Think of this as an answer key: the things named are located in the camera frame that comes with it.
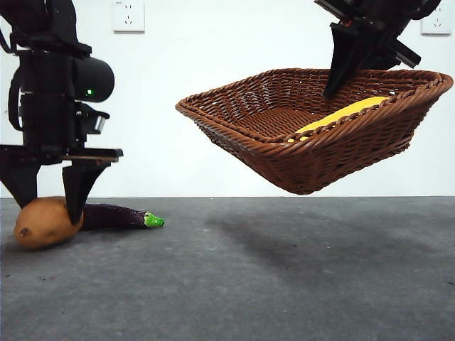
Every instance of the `brown woven basket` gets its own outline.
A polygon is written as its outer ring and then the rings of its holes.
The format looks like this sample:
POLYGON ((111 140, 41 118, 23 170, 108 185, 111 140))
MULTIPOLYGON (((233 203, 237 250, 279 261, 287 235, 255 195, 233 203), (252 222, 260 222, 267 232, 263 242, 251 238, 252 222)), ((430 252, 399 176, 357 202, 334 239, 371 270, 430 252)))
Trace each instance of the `brown woven basket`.
POLYGON ((291 193, 309 194, 404 151, 429 108, 453 85, 449 76, 437 72, 363 70, 327 100, 322 94, 328 72, 270 70, 182 99, 176 108, 214 144, 271 183, 291 193), (372 96, 390 98, 295 134, 372 96), (308 138, 300 141, 302 136, 308 138))

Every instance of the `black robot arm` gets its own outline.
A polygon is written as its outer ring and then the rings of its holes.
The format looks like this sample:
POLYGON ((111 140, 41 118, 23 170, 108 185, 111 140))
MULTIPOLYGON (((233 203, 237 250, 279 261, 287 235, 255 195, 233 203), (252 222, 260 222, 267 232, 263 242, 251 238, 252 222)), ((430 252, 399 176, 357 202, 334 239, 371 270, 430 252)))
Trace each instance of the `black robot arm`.
POLYGON ((77 40, 71 0, 0 0, 0 15, 12 27, 10 46, 3 35, 0 43, 20 61, 9 121, 23 134, 22 146, 0 146, 0 180, 23 207, 37 196, 42 165, 71 161, 63 182, 68 214, 77 222, 97 177, 122 155, 120 149, 85 148, 87 134, 100 134, 109 115, 82 102, 106 100, 114 73, 77 40))
POLYGON ((397 37, 411 20, 428 16, 441 0, 315 0, 340 21, 332 23, 333 58, 324 96, 331 98, 358 69, 415 67, 421 58, 397 37))

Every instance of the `wall outlet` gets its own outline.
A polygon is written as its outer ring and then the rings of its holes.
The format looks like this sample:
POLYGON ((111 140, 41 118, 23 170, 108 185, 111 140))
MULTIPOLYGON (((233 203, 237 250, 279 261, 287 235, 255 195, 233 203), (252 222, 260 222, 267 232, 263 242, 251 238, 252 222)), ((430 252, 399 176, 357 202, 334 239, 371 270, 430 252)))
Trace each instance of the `wall outlet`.
POLYGON ((115 0, 112 5, 112 27, 115 33, 145 32, 144 0, 115 0))
POLYGON ((450 35, 454 22, 454 0, 441 0, 438 7, 421 21, 423 35, 450 35))

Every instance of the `concrete floor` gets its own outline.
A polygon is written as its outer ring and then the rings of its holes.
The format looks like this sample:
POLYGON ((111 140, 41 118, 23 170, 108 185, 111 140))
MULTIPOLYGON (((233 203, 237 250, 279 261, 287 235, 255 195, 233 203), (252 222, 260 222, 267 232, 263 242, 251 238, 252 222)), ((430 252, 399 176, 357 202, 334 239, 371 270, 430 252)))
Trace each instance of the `concrete floor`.
POLYGON ((1 201, 3 341, 455 340, 454 197, 103 202, 166 225, 30 252, 1 201))

